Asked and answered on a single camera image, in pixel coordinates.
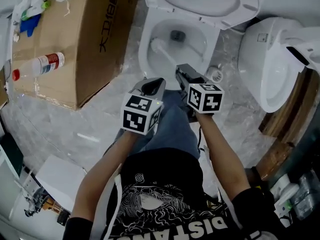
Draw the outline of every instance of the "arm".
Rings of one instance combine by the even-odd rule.
[[[196,112],[204,138],[210,150],[214,172],[232,201],[239,193],[250,188],[245,169],[220,132],[211,115]]]
[[[139,134],[126,131],[83,178],[76,194],[71,218],[94,221],[100,196],[108,180],[126,160]]]

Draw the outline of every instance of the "black t-shirt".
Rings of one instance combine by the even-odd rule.
[[[247,189],[232,201],[243,226],[239,230],[230,216],[207,207],[202,183],[198,160],[181,150],[161,148],[128,157],[121,169],[121,205],[109,239],[250,239],[262,231],[281,238],[284,228],[259,189]],[[116,204],[114,187],[102,239]],[[86,219],[71,218],[63,239],[89,239],[92,225]]]

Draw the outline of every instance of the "red bottle cap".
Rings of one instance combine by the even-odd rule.
[[[12,72],[12,80],[13,81],[18,81],[20,78],[20,71],[19,69],[15,69],[13,72]]]

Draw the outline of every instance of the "toilet lid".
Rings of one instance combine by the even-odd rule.
[[[254,18],[259,0],[145,0],[148,7],[182,13],[191,19],[226,30]]]

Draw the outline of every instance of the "bottle label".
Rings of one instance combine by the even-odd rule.
[[[56,70],[59,67],[59,57],[56,53],[38,57],[41,63],[40,75]]]

